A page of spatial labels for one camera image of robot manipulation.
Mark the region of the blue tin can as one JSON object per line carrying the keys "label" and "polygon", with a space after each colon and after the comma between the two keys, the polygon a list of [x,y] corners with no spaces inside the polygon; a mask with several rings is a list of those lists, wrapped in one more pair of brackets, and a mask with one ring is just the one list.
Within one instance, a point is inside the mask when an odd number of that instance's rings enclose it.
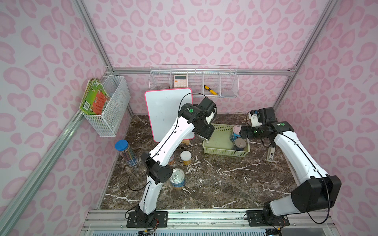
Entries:
{"label": "blue tin can", "polygon": [[232,128],[232,132],[231,132],[231,135],[230,135],[230,141],[234,142],[238,138],[241,138],[241,135],[240,135],[241,127],[242,127],[241,125],[235,125]]}
{"label": "blue tin can", "polygon": [[183,189],[185,187],[185,173],[182,169],[173,169],[170,177],[171,186],[175,189]]}

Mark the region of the dark navy tin can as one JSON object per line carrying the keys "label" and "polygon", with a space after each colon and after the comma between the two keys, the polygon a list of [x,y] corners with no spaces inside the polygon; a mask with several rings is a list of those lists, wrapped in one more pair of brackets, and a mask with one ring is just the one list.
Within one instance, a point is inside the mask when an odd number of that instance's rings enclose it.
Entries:
{"label": "dark navy tin can", "polygon": [[232,149],[236,150],[236,151],[244,151],[246,146],[247,146],[246,140],[244,140],[242,138],[237,138],[236,140],[233,141],[233,148]]}

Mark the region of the green plastic basket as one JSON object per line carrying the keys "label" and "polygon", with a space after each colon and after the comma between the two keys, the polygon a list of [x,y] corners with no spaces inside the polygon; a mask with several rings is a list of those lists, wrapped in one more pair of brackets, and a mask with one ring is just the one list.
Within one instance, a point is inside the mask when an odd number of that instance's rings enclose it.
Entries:
{"label": "green plastic basket", "polygon": [[202,141],[202,147],[206,154],[216,154],[233,157],[245,157],[250,151],[249,140],[247,139],[247,146],[244,151],[233,150],[233,142],[230,141],[230,135],[233,125],[229,124],[213,124],[215,131],[209,141],[209,145]]}

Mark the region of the grey black stapler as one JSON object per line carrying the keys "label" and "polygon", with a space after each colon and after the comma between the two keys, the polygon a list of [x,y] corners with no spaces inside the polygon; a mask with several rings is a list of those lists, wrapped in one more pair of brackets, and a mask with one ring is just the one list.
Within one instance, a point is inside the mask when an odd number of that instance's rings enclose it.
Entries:
{"label": "grey black stapler", "polygon": [[275,155],[275,150],[276,150],[276,145],[271,145],[269,148],[268,148],[268,153],[267,153],[267,158],[266,160],[268,162],[273,162],[274,160],[274,155]]}

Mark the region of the small yellow white-lid can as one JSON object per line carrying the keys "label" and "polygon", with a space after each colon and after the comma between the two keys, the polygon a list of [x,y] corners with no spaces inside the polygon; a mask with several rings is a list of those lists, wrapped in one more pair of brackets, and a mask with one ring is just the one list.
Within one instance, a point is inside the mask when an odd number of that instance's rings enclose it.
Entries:
{"label": "small yellow white-lid can", "polygon": [[184,165],[190,165],[191,160],[192,160],[192,154],[190,151],[185,150],[181,152],[180,158],[183,161]]}

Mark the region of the blue lid pencil jar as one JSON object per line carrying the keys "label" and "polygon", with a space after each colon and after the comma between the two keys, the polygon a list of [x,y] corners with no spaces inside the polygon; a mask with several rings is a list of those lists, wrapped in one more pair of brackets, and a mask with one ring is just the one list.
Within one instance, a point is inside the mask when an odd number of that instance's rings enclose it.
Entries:
{"label": "blue lid pencil jar", "polygon": [[119,152],[120,156],[126,161],[129,166],[136,166],[138,164],[138,158],[136,157],[127,140],[119,140],[115,144],[115,149]]}

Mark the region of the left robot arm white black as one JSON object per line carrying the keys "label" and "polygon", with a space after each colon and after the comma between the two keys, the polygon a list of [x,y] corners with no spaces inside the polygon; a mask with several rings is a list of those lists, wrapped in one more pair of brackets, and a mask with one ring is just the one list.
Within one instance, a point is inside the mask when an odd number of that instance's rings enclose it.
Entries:
{"label": "left robot arm white black", "polygon": [[162,141],[149,153],[142,154],[147,183],[142,200],[136,207],[136,214],[142,222],[153,221],[162,184],[167,182],[173,173],[173,170],[167,167],[173,152],[189,133],[193,132],[209,140],[215,131],[211,122],[216,115],[217,106],[208,98],[204,98],[199,104],[182,105],[173,126]]}

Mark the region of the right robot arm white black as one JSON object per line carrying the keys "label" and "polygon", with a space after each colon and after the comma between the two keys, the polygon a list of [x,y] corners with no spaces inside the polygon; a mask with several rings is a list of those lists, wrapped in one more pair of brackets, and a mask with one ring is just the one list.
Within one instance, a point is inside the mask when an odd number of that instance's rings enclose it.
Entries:
{"label": "right robot arm white black", "polygon": [[288,122],[275,122],[258,127],[243,126],[243,139],[269,138],[278,146],[294,169],[299,185],[289,196],[265,203],[263,217],[266,221],[289,214],[334,207],[342,186],[337,176],[329,175],[302,145]]}

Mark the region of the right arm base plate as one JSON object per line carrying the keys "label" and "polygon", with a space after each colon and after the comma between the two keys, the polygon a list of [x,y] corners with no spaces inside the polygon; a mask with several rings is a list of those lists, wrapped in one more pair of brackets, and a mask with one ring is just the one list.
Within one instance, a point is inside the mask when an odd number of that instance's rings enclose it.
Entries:
{"label": "right arm base plate", "polygon": [[244,218],[250,227],[286,227],[290,225],[288,217],[269,215],[263,210],[247,210]]}

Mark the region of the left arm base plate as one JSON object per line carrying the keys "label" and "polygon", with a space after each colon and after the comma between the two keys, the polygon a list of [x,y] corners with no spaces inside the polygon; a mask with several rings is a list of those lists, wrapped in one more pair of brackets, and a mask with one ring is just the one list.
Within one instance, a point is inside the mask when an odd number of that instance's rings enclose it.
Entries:
{"label": "left arm base plate", "polygon": [[127,220],[127,228],[166,228],[168,211],[155,211],[149,215],[131,211]]}

